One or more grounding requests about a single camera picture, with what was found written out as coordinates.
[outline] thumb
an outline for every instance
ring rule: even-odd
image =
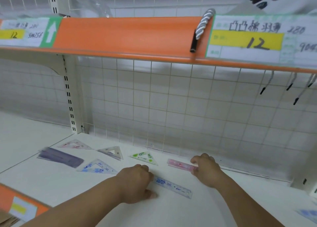
[[[154,199],[157,198],[158,194],[153,192],[152,190],[145,190],[143,199]]]
[[[193,169],[192,171],[191,171],[191,173],[192,173],[192,175],[194,175],[194,176],[198,176],[198,169]]]

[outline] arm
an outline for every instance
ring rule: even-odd
[[[206,153],[194,156],[192,172],[204,185],[218,190],[226,201],[238,227],[284,227],[269,212],[254,201],[232,178],[220,169],[214,158]]]
[[[61,203],[22,227],[94,227],[120,203],[132,204],[157,197],[156,193],[146,189],[153,177],[146,165],[124,168],[115,177]]]

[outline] pink ruler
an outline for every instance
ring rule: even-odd
[[[187,171],[190,171],[190,172],[193,169],[198,169],[197,166],[185,164],[183,162],[179,162],[179,161],[171,160],[171,159],[168,159],[167,163],[168,163],[168,166],[175,167],[175,168],[178,168],[178,169],[187,170]]]

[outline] orange shelf edge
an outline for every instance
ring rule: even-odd
[[[36,216],[48,211],[51,207],[0,183],[0,209],[9,212],[14,197],[18,197],[37,207]]]
[[[6,48],[177,62],[224,67],[317,73],[317,69],[222,61],[205,58],[212,20],[198,41],[197,52],[189,52],[194,30],[201,17],[64,18],[51,49]]]

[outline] person's left hand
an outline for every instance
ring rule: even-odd
[[[146,189],[154,175],[146,165],[135,165],[122,169],[115,177],[121,190],[122,202],[133,204],[144,199],[156,198],[157,194]]]

